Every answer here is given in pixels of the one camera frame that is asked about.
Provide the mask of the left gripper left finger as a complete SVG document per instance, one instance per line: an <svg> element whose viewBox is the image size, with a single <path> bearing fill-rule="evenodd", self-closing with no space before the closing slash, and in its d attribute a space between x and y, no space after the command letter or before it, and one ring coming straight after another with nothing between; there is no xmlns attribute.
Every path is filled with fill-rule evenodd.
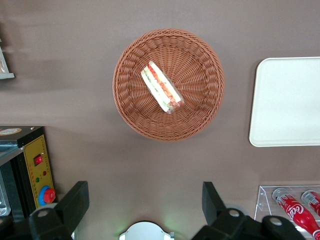
<svg viewBox="0 0 320 240"><path fill-rule="evenodd" d="M29 217L34 240L71 240L90 206L89 185L78 181L54 206L37 209Z"/></svg>

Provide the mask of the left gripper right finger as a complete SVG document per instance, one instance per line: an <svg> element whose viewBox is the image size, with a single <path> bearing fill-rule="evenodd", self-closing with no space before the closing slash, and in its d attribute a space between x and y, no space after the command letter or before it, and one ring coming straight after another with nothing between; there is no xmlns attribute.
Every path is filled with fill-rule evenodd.
<svg viewBox="0 0 320 240"><path fill-rule="evenodd" d="M226 207L212 182L202 185L202 211L206 220L194 240L259 240L260 225L241 210Z"/></svg>

